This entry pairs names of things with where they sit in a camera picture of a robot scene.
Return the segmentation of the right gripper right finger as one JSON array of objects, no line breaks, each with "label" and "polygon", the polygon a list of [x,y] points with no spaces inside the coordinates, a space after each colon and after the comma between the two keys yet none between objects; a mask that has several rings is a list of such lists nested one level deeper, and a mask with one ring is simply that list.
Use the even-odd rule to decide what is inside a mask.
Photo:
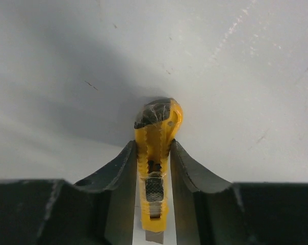
[{"label": "right gripper right finger", "polygon": [[170,152],[178,244],[308,244],[308,183],[229,182]]}]

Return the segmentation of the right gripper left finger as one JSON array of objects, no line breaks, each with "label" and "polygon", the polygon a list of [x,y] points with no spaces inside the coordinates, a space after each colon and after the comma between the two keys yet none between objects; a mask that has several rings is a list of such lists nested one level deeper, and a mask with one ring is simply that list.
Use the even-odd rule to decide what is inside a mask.
[{"label": "right gripper left finger", "polygon": [[0,180],[0,244],[132,244],[136,144],[93,174]]}]

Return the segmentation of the yellow utility knife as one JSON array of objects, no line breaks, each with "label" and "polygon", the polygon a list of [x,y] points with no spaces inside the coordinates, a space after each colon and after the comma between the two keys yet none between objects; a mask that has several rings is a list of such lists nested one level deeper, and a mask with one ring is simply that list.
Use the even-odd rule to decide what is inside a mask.
[{"label": "yellow utility knife", "polygon": [[168,158],[183,121],[173,98],[154,100],[137,114],[134,123],[141,224],[146,241],[164,243],[168,214]]}]

